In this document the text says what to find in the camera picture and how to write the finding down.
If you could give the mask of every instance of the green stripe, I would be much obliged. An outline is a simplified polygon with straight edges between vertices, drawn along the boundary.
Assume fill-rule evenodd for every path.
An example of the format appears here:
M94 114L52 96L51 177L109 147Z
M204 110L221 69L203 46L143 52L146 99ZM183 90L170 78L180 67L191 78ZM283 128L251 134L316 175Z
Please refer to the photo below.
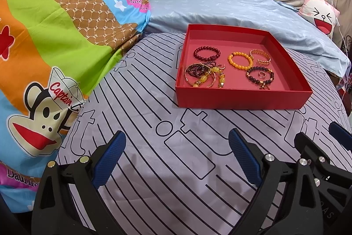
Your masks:
M109 46L90 43L55 0L7 0L11 14L27 28L38 52L49 66L80 82L88 95L121 54Z

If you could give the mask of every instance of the pillow mouth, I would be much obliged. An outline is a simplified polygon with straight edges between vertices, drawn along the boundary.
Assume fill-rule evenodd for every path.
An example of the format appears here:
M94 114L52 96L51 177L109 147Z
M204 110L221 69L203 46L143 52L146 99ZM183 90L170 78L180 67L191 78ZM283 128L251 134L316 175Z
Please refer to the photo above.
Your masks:
M326 35L329 35L332 32L332 24L317 18L314 18L314 23L316 27L322 32L324 32Z

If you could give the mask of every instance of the red star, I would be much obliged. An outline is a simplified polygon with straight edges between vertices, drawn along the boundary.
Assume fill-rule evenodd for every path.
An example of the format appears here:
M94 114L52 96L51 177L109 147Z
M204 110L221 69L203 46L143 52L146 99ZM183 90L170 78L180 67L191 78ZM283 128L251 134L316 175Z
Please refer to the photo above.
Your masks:
M0 33L0 57L8 59L9 49L15 42L15 37L10 35L10 28L6 25Z

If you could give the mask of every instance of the blue gripper pad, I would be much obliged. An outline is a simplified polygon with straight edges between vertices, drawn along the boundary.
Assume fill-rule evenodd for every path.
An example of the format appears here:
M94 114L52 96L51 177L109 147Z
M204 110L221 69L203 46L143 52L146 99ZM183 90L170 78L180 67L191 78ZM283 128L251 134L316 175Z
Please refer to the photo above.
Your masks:
M329 125L329 134L335 138L346 150L352 150L352 135L338 123Z
M235 129L228 134L228 143L247 180L256 187L260 187L263 181L260 175L260 165Z
M126 136L123 132L119 132L112 140L94 168L92 184L96 189L106 184L126 147Z

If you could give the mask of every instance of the orange stripe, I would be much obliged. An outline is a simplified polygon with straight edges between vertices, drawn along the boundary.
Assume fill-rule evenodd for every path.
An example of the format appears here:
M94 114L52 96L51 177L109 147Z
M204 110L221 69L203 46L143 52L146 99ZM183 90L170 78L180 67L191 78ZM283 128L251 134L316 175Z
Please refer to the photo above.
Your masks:
M26 27L15 19L6 0L0 0L0 32L8 25L15 37L7 61L0 58L0 89L10 103L23 114L28 114L23 94L29 83L36 81L47 87L51 67L38 53Z

